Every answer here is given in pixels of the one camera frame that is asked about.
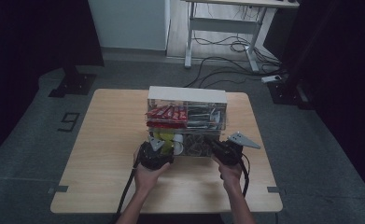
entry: hand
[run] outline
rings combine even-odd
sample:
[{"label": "hand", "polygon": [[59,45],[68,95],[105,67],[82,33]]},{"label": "hand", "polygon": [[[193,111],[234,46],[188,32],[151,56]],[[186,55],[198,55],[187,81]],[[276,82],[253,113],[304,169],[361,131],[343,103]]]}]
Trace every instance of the hand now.
[{"label": "hand", "polygon": [[228,166],[223,164],[218,158],[212,156],[212,159],[219,164],[219,171],[223,178],[223,187],[226,191],[232,192],[238,190],[241,192],[240,177],[242,169],[240,164]]},{"label": "hand", "polygon": [[[139,148],[133,154],[133,161],[136,160],[138,151]],[[169,167],[170,162],[167,162],[159,170],[152,171],[139,163],[134,176],[135,192],[143,192],[148,194],[156,186],[159,176],[168,170]]]}]

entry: table leg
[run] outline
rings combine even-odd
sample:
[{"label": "table leg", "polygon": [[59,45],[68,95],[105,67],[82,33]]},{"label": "table leg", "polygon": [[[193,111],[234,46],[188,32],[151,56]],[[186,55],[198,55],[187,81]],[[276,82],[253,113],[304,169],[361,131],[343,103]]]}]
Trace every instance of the table leg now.
[{"label": "table leg", "polygon": [[246,46],[246,56],[248,57],[249,63],[251,64],[252,71],[255,73],[259,72],[259,68],[258,68],[257,62],[255,60],[256,57],[254,56],[253,49],[255,48],[256,41],[258,40],[260,28],[261,28],[261,25],[263,24],[263,18],[264,18],[264,15],[266,14],[266,10],[267,10],[267,7],[261,8],[259,20],[257,22],[255,31],[252,35],[251,42],[250,42],[249,46]]},{"label": "table leg", "polygon": [[188,34],[188,42],[186,43],[185,50],[185,67],[191,68],[191,33],[193,31],[192,23],[194,22],[194,3],[191,3],[190,9],[190,17],[189,17],[189,34]]}]

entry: white wall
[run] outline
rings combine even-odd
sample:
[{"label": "white wall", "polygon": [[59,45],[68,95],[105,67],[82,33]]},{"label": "white wall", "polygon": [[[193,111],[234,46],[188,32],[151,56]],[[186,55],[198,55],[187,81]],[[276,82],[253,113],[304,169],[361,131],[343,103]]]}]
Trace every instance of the white wall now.
[{"label": "white wall", "polygon": [[170,0],[89,0],[101,47],[166,50]]}]

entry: table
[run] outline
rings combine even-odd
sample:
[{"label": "table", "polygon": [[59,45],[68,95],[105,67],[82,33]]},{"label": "table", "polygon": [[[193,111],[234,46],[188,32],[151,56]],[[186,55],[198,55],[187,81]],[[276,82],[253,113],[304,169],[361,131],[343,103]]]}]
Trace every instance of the table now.
[{"label": "table", "polygon": [[[133,166],[134,151],[147,140],[148,91],[97,90],[83,120],[74,148],[51,203],[53,213],[115,213]],[[244,148],[251,162],[246,195],[253,212],[278,212],[283,205],[245,93],[227,92],[228,120],[221,140],[240,131],[261,146]],[[124,207],[134,192],[132,183]],[[220,213],[230,204],[210,158],[175,157],[142,208],[142,213]]]},{"label": "table", "polygon": [[[253,55],[253,49],[255,48],[256,41],[260,32],[260,27],[263,23],[264,15],[268,7],[278,8],[297,8],[298,2],[290,3],[288,0],[185,0],[190,2],[190,21],[189,21],[189,34],[188,42],[186,44],[185,51],[185,67],[191,67],[191,34],[193,30],[198,31],[213,31],[224,33],[237,33],[252,35],[250,45],[246,46],[246,56],[248,57],[253,72],[259,72],[258,65]],[[232,20],[220,20],[212,18],[196,18],[194,17],[194,5],[197,3],[208,4],[227,4],[227,5],[243,5],[252,7],[261,7],[260,14],[257,21],[232,21]]]}]

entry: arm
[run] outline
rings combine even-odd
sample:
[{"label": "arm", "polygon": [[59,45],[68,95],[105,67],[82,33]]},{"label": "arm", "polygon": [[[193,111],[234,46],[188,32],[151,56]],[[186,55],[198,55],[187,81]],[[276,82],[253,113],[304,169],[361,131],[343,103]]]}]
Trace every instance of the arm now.
[{"label": "arm", "polygon": [[156,186],[159,176],[164,173],[170,167],[170,163],[166,163],[163,167],[156,171],[151,171],[141,164],[136,168],[134,176],[135,181],[135,194],[124,209],[123,213],[119,217],[117,224],[130,224],[136,223],[141,211],[142,205],[144,205],[147,196],[150,191]]},{"label": "arm", "polygon": [[213,157],[219,164],[219,171],[223,178],[223,187],[229,196],[231,204],[233,223],[235,224],[255,224],[255,219],[249,210],[246,199],[240,186],[241,167],[239,164],[234,166],[224,165],[220,160]]}]

